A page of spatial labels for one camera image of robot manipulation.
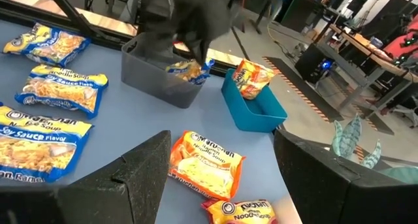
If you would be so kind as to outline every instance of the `gray plastic bin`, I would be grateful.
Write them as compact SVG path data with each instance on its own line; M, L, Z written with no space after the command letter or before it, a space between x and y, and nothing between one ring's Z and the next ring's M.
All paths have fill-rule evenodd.
M179 108L188 108L202 85L196 86L165 71L166 67L185 61L172 50L157 53L146 47L146 33L141 33L122 47L121 80L147 94Z

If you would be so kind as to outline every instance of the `maruchan ramen packet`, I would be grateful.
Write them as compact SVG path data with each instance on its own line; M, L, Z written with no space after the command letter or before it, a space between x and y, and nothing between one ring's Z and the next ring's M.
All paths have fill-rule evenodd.
M169 176L206 197L229 200L238 189L243 160L241 155L186 131L171 151Z
M35 24L30 32L8 42L3 52L24 55L37 63L65 67L90 42L90 39L58 28Z
M0 103L0 178L54 182L75 168L93 126L32 116Z
M233 80L245 99L254 99L273 78L272 69L243 59L233 74Z
M225 202L208 200L202 204L210 224L279 224L266 200Z
M69 69L39 65L32 69L23 91L15 96L22 104L43 103L67 110L82 110L94 118L102 92L108 85L104 74L83 75Z
M192 84L202 85L210 77L209 71L214 63L213 59L208 59L201 67L196 60L192 59L170 65L166 68L166 71Z

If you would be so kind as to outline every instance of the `blue table surface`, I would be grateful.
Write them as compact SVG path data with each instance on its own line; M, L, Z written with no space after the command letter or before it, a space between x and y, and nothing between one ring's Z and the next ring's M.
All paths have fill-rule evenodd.
M30 28L0 20L0 45ZM14 100L28 74L37 64L24 56L0 54L0 101L33 115L47 115L88 121L83 112L44 105L24 106ZM238 193L233 200L267 199L272 202L287 194L272 146L272 135L240 131L235 127L221 93L223 78L211 76L194 103L180 109L125 85L120 80L121 52L91 45L68 68L82 74L104 73L109 87L103 94L99 115L76 166L68 176L52 184L70 184L115 160L123 153L162 130L171 130L173 142L183 131L192 130L224 148L246 156ZM0 185L27 185L1 180ZM208 223L201 208L205 198L168 178L158 210L157 224Z

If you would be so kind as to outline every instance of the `blue plastic bin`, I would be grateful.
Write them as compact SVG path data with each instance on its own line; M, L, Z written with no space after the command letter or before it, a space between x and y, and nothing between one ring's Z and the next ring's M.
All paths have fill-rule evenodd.
M243 131L271 133L287 119L286 111L265 86L254 100L244 99L232 79L229 69L222 85L222 94L235 125Z

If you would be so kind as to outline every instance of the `plant leaf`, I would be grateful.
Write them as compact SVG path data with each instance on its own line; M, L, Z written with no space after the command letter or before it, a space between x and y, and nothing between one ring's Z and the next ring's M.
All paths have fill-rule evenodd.
M380 141L377 141L374 151L370 155L367 155L360 164L366 168L373 168L379 162L380 155L381 145Z
M334 135L334 138L332 139L332 151L336 155L341 156L340 142L342 138L342 126L341 126L341 123L338 121L334 121L334 126L335 126L335 135Z
M361 119L358 114L351 120L342 131L340 141L341 156L349 159L354 152L354 148L360 140L361 135Z
M418 184L418 168L417 167L398 167L388 168L380 171L380 173L400 180L406 184Z

